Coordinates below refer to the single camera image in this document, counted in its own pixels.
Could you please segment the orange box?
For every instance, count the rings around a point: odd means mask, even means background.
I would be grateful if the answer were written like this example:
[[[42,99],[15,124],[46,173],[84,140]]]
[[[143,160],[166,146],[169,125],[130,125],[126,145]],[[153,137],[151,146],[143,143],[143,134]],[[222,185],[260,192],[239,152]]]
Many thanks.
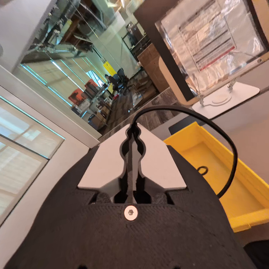
[[[98,93],[99,86],[94,82],[93,79],[89,79],[89,81],[85,84],[85,89],[90,89],[95,93]]]
[[[87,99],[87,95],[83,90],[78,88],[72,92],[68,99],[73,103],[73,105],[80,106]]]

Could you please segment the document board on white stand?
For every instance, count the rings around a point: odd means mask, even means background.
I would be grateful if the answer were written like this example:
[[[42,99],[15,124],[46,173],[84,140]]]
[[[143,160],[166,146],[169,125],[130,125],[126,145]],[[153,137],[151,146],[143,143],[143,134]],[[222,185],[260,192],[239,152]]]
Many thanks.
[[[268,1],[146,0],[133,15],[178,101],[213,119],[260,89],[238,79],[268,61]]]

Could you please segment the metal shelf rack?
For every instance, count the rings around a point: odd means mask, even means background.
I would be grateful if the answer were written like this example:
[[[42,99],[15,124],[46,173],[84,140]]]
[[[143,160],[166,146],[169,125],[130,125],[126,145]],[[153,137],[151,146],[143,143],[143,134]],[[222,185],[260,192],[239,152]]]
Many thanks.
[[[71,110],[95,130],[108,126],[108,118],[112,112],[112,96],[107,91],[107,85],[99,87],[98,93],[84,89],[87,99],[80,105],[73,105]]]

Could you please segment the yellow plastic bin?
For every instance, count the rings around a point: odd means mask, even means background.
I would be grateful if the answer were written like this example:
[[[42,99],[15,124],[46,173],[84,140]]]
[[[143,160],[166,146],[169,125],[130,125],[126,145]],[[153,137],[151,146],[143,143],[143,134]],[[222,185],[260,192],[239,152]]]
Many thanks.
[[[226,184],[233,153],[196,122],[164,140],[196,169],[206,166],[204,176],[217,194]],[[220,202],[234,232],[269,222],[269,186],[240,159],[236,174]]]

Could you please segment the black mesh cushion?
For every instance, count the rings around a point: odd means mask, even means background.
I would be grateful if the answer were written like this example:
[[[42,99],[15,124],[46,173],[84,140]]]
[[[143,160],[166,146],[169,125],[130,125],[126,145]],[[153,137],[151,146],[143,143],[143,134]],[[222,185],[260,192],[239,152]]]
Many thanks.
[[[269,268],[269,240],[260,240],[248,243],[244,246],[244,250],[256,268]]]

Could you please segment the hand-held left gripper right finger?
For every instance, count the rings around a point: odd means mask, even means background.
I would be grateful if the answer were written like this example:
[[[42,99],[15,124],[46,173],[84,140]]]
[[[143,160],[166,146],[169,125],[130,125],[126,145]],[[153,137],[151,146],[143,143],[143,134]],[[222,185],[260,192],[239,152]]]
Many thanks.
[[[160,194],[187,188],[165,142],[139,123],[135,125],[133,138],[135,203],[151,203]]]

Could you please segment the black office chair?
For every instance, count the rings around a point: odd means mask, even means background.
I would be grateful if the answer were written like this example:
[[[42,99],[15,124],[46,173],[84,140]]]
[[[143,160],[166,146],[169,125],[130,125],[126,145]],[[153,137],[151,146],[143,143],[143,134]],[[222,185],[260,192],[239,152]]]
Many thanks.
[[[123,70],[123,68],[120,68],[117,72],[117,75],[119,77],[119,80],[121,83],[123,84],[127,84],[129,81],[129,78],[125,75],[125,72]]]
[[[124,83],[121,80],[121,78],[119,77],[119,75],[118,74],[114,74],[113,75],[113,78],[116,81],[116,84],[113,84],[113,91],[118,91],[118,90],[123,89],[124,88]]]

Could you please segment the black flat pad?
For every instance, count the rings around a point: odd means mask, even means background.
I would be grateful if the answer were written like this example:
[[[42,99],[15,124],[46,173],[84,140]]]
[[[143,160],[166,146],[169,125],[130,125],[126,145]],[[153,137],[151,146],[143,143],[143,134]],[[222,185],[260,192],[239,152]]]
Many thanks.
[[[179,122],[170,126],[168,129],[169,129],[170,134],[173,135],[194,122],[197,122],[194,117],[187,116],[187,117],[183,118],[182,120],[180,120]]]

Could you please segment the yellow wall panel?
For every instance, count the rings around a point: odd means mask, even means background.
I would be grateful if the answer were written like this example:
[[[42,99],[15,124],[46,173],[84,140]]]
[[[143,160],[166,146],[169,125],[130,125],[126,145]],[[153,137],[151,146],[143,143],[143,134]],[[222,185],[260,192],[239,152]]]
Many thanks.
[[[114,74],[116,74],[116,71],[112,68],[112,66],[106,61],[103,64],[104,68],[106,69],[106,71],[109,73],[109,76],[113,76]]]

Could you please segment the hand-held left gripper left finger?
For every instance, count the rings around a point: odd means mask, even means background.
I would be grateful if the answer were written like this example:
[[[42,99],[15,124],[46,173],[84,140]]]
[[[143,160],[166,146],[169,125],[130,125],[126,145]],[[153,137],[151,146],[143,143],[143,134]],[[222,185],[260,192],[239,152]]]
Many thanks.
[[[107,194],[114,203],[126,203],[131,139],[131,124],[127,124],[100,143],[77,188]]]

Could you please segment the wooden cabinet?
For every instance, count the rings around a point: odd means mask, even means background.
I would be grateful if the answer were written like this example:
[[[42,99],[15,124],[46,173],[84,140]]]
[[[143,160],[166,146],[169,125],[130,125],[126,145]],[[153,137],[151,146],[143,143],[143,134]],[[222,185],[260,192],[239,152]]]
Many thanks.
[[[162,93],[164,90],[166,90],[169,87],[169,84],[160,70],[160,54],[155,46],[151,43],[142,53],[137,56],[137,58],[158,92]]]

